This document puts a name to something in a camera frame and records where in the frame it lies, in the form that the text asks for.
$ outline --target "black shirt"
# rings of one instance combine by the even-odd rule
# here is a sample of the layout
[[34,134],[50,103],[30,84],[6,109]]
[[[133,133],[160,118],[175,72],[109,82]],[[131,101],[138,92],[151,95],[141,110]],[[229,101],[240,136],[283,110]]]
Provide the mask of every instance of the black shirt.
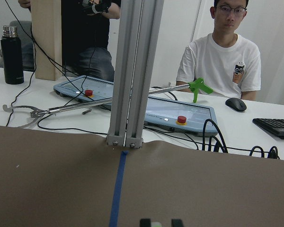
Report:
[[[112,3],[121,6],[121,0],[112,0]],[[107,49],[108,18],[101,13],[86,15],[80,0],[62,0],[61,4],[63,54],[76,54],[89,47]]]

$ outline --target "blue tape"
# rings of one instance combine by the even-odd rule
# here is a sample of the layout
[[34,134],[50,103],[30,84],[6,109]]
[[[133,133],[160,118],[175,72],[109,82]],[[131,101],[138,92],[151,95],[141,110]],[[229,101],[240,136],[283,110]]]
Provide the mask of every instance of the blue tape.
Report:
[[118,215],[119,215],[122,181],[123,181],[127,154],[128,154],[128,151],[122,151],[121,156],[120,156],[119,168],[118,168],[117,178],[115,181],[113,204],[112,204],[112,209],[110,212],[109,227],[117,227],[118,225]]

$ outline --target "wooden post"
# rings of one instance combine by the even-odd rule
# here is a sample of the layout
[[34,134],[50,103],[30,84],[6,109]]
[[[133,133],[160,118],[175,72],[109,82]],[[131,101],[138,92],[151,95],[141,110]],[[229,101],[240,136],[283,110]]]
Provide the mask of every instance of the wooden post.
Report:
[[[31,13],[34,38],[47,55],[61,64],[61,0],[31,0]],[[61,75],[61,72],[36,46],[35,77],[57,80]]]

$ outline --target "brown mat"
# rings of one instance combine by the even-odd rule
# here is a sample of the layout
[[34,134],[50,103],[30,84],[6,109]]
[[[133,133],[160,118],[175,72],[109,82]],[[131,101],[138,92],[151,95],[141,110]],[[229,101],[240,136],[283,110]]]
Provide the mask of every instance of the brown mat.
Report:
[[[97,135],[0,126],[0,227],[107,227],[124,149]],[[141,218],[284,227],[284,161],[144,143],[127,155],[118,226]]]

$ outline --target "black thermos bottle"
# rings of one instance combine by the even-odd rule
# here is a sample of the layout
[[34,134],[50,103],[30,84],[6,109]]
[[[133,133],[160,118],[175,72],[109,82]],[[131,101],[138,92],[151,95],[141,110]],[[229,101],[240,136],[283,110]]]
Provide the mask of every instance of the black thermos bottle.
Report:
[[21,40],[17,34],[17,27],[3,26],[1,50],[4,63],[4,76],[7,84],[22,84],[23,63]]

